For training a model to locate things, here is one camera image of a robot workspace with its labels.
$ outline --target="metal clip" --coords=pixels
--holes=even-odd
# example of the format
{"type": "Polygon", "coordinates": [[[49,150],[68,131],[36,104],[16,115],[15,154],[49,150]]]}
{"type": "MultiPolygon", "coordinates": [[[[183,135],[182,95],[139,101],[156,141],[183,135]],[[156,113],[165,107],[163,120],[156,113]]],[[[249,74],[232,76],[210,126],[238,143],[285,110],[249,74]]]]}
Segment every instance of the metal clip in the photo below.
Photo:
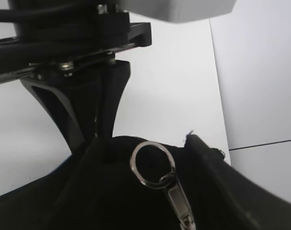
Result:
{"type": "Polygon", "coordinates": [[[145,141],[145,142],[140,143],[132,153],[132,156],[130,158],[130,167],[131,167],[131,170],[136,175],[136,177],[139,179],[139,181],[143,185],[152,189],[164,190],[169,200],[169,203],[171,204],[177,218],[180,221],[180,226],[182,230],[196,230],[197,229],[196,224],[194,222],[190,204],[187,200],[185,192],[175,172],[174,159],[171,153],[168,151],[168,149],[165,146],[153,141],[145,141]],[[163,176],[159,180],[158,183],[154,183],[154,182],[144,179],[137,169],[137,165],[136,165],[137,153],[140,151],[141,148],[145,146],[155,146],[159,148],[167,155],[169,159],[171,171],[165,176],[163,176]]]}

